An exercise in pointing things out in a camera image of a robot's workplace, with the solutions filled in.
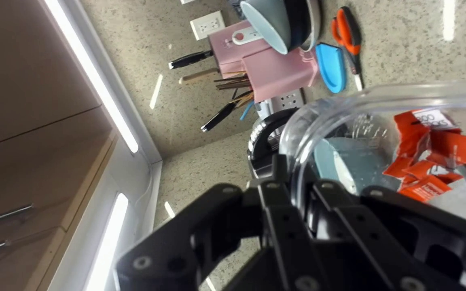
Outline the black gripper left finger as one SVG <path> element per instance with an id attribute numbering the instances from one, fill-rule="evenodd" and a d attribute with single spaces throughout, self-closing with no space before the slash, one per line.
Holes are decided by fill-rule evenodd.
<path id="1" fill-rule="evenodd" d="M 219 183 L 120 258 L 120 291 L 200 291 L 204 280 L 248 238 L 261 250 L 230 291 L 332 291 L 319 254 L 287 185 L 269 180 L 242 190 Z"/>

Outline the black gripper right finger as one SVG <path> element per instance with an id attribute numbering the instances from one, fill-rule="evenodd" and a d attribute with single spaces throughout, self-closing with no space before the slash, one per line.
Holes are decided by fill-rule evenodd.
<path id="1" fill-rule="evenodd" d="M 403 291 L 466 291 L 466 221 L 382 187 L 361 196 L 323 180 L 310 188 L 334 237 L 355 243 L 379 282 Z"/>

